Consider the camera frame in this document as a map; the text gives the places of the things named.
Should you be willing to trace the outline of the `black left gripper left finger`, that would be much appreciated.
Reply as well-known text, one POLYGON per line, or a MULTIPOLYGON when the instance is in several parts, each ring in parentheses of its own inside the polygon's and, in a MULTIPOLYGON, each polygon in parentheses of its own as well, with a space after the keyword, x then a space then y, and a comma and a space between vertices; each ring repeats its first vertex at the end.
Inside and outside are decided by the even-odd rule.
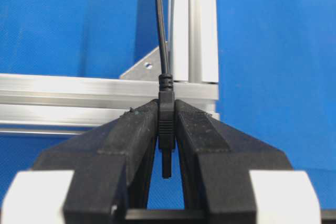
POLYGON ((129 208, 145 208, 157 137, 158 101, 42 151, 33 170, 74 172, 66 223, 113 223, 129 208))

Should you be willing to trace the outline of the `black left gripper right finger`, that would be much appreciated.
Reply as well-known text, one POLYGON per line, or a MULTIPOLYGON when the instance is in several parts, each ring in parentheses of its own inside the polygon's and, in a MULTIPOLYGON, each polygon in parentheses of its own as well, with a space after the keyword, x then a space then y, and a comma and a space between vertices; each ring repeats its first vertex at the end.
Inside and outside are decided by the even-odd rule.
POLYGON ((256 223, 249 171, 292 169, 283 151, 182 100, 175 135, 185 209, 204 211, 207 223, 256 223))

